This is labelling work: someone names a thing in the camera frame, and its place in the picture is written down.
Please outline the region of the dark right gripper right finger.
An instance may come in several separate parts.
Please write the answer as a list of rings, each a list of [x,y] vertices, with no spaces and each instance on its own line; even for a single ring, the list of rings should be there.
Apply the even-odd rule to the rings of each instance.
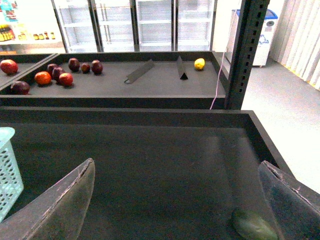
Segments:
[[[282,240],[320,238],[320,194],[267,161],[258,167],[261,188]]]

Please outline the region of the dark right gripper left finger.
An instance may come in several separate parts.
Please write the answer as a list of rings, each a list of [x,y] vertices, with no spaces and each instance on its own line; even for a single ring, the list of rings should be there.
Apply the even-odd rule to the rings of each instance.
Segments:
[[[88,158],[25,207],[0,224],[2,240],[76,240],[95,183]]]

